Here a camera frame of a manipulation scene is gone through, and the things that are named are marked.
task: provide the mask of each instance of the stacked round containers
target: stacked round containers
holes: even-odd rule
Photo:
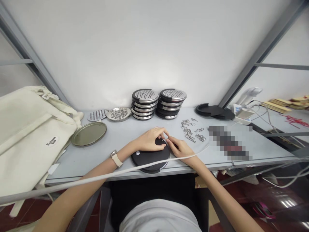
[[[159,95],[151,89],[136,90],[132,94],[132,115],[138,120],[151,119],[155,114]]]
[[[187,94],[182,90],[165,89],[162,90],[156,109],[158,117],[163,119],[174,119],[178,116],[181,105],[187,98]]]

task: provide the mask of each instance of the hand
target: hand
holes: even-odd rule
[[[166,142],[170,146],[176,157],[180,158],[195,154],[194,151],[188,146],[188,144],[184,140],[179,140],[172,136],[169,136]],[[181,159],[181,161],[192,167],[196,162],[199,162],[200,159],[197,156],[194,156],[188,159]]]
[[[167,136],[169,136],[167,130],[164,127],[155,127],[149,131],[146,131],[144,134],[142,134],[137,139],[133,140],[132,143],[134,143],[134,147],[136,151],[138,150],[142,150],[142,151],[163,150],[166,144],[156,145],[155,139],[156,138],[165,139],[164,133]]]

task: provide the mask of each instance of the red string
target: red string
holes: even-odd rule
[[[295,125],[293,125],[293,123],[298,123],[298,124],[301,124],[305,127],[309,127],[309,124],[304,122],[302,119],[297,119],[297,118],[294,118],[294,117],[289,116],[289,115],[287,115],[287,116],[282,115],[282,114],[280,114],[280,115],[286,117],[286,119],[287,119],[286,122],[289,122],[292,126],[295,126]]]

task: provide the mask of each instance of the wristwatch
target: wristwatch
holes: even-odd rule
[[[120,159],[117,156],[116,150],[114,150],[109,156],[113,159],[113,161],[118,167],[121,167],[121,165],[123,165],[123,163],[120,161]]]

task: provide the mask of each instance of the shelf bar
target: shelf bar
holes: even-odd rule
[[[68,99],[64,96],[63,92],[58,87],[55,80],[52,78],[45,65],[42,63],[32,46],[23,35],[14,19],[11,17],[2,1],[0,0],[0,32],[5,35],[13,48],[22,55],[23,59],[30,59],[33,63],[26,64],[27,67],[35,73],[35,75],[43,82],[43,84],[54,94],[58,95],[61,101],[70,105]]]
[[[14,64],[27,64],[33,63],[30,59],[21,59],[21,60],[0,60],[0,66],[4,65],[14,65]]]
[[[286,8],[275,25],[268,32],[265,39],[256,49],[253,56],[250,58],[246,66],[236,78],[230,89],[227,91],[219,103],[219,107],[226,108],[228,106],[235,95],[258,68],[255,66],[255,64],[263,62],[263,60],[268,56],[268,54],[272,51],[272,49],[276,46],[284,34],[293,25],[299,15],[301,15],[303,10],[308,6],[308,3],[309,0],[291,1],[290,5]]]
[[[309,66],[307,66],[307,65],[256,63],[254,66],[256,66],[256,67],[266,67],[266,68],[284,68],[284,69],[309,70]]]
[[[309,132],[291,132],[291,133],[273,133],[273,134],[262,134],[265,137],[281,137],[281,136],[308,136]]]

